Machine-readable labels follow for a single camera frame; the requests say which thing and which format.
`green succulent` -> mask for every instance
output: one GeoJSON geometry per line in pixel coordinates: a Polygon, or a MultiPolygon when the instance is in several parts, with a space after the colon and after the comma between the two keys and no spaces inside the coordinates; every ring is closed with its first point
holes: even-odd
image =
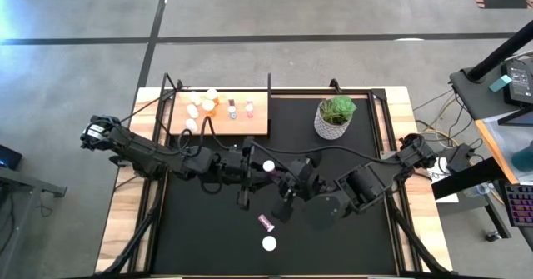
{"type": "Polygon", "coordinates": [[[324,100],[320,105],[322,118],[331,125],[342,125],[350,121],[356,109],[356,104],[348,96],[324,100]]]}

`potted plant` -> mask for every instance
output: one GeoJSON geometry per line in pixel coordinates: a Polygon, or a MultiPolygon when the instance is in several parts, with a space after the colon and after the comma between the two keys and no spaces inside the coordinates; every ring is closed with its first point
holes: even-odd
{"type": "Polygon", "coordinates": [[[351,117],[356,109],[356,104],[348,96],[323,100],[316,110],[316,133],[327,140],[341,137],[350,125],[351,117]]]}

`blue sticky note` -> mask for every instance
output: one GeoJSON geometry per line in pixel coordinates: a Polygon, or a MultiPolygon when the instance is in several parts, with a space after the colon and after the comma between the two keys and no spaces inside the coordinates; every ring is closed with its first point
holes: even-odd
{"type": "Polygon", "coordinates": [[[494,81],[490,86],[489,89],[493,92],[500,91],[504,86],[509,84],[511,82],[511,78],[507,75],[504,75],[500,77],[498,80],[494,81]]]}

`white patterned pot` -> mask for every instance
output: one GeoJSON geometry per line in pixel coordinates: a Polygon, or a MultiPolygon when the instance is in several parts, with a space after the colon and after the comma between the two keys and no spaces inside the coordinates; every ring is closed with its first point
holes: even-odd
{"type": "Polygon", "coordinates": [[[316,115],[315,115],[315,131],[318,133],[319,136],[326,140],[334,140],[339,137],[341,137],[348,126],[350,125],[351,118],[348,122],[345,122],[342,125],[331,125],[330,123],[324,121],[322,118],[322,115],[320,114],[320,106],[322,103],[318,105],[318,108],[316,109],[316,115]]]}

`concrete floor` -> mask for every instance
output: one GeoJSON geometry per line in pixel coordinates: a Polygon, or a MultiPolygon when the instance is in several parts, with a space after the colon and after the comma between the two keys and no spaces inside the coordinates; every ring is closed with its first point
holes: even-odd
{"type": "MultiPolygon", "coordinates": [[[[158,0],[0,0],[0,41],[8,38],[148,37],[158,0]]],[[[473,0],[167,0],[160,37],[513,32],[531,10],[481,10],[473,0]]],[[[194,86],[405,85],[413,107],[446,91],[448,75],[479,62],[502,40],[424,42],[265,42],[163,45],[147,86],[169,72],[194,86]]],[[[22,172],[68,186],[54,208],[35,214],[19,277],[92,273],[116,168],[108,153],[83,151],[79,134],[92,114],[131,110],[146,44],[0,46],[0,143],[25,156],[22,172]]],[[[430,121],[444,99],[416,111],[430,121]]],[[[448,128],[459,108],[439,121],[448,128]]],[[[461,125],[468,119],[463,117],[461,125]]],[[[473,142],[470,127],[459,136],[473,142]]],[[[480,153],[488,157],[482,148],[480,153]]],[[[521,235],[486,243],[484,211],[443,217],[454,269],[530,277],[533,255],[521,235]]]]}

